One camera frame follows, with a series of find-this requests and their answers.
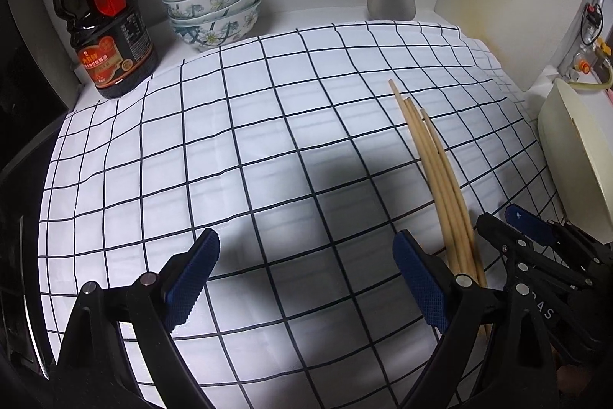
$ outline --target red label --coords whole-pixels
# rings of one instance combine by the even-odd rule
[[[123,61],[115,41],[109,35],[102,37],[97,46],[87,46],[81,49],[79,59],[96,87],[112,85],[113,77],[121,68]]]

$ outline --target screw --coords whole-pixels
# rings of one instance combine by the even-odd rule
[[[96,281],[88,281],[81,287],[81,291],[89,295],[96,289],[96,286],[98,286]]]
[[[473,284],[473,280],[466,274],[458,274],[458,276],[456,276],[456,283],[462,286],[462,288],[470,288]]]
[[[530,293],[530,288],[523,283],[519,283],[515,289],[517,290],[517,293],[523,295],[524,297]]]
[[[154,272],[145,272],[139,279],[140,284],[144,286],[150,286],[157,280],[157,274]]]

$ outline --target black grid lines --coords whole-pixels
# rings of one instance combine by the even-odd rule
[[[314,408],[398,407],[436,338],[391,239],[408,228],[429,252],[443,250],[387,80],[430,112],[471,216],[517,202],[558,218],[536,139],[513,112],[520,100],[491,61],[454,27],[330,25],[206,53],[76,110],[41,214],[52,228],[42,296],[59,307],[45,310],[50,335],[61,337],[75,297],[63,262],[83,262],[103,286],[127,284],[212,227],[220,261],[173,338],[220,409],[267,407],[282,389]],[[64,213],[57,193],[71,190],[91,203]],[[74,244],[62,249],[66,227]],[[97,246],[81,245],[84,230]],[[498,260],[487,256],[488,274]]]

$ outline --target blue floral pattern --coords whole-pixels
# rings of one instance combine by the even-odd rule
[[[190,46],[203,50],[216,48],[222,44],[235,42],[245,35],[256,23],[259,16],[259,3],[257,3],[246,15],[243,21],[229,21],[224,24],[217,20],[211,24],[196,25],[194,27],[173,26],[175,33]]]
[[[168,15],[171,18],[188,20],[191,18],[197,18],[198,16],[207,15],[208,13],[223,10],[238,1],[239,0],[210,0],[209,6],[192,4],[189,2],[173,3],[172,5],[167,5],[167,10]]]

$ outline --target bottle label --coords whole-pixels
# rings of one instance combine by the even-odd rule
[[[145,62],[153,51],[139,13],[129,13],[123,23],[100,34],[94,44],[78,50],[79,60],[98,89],[125,79]]]

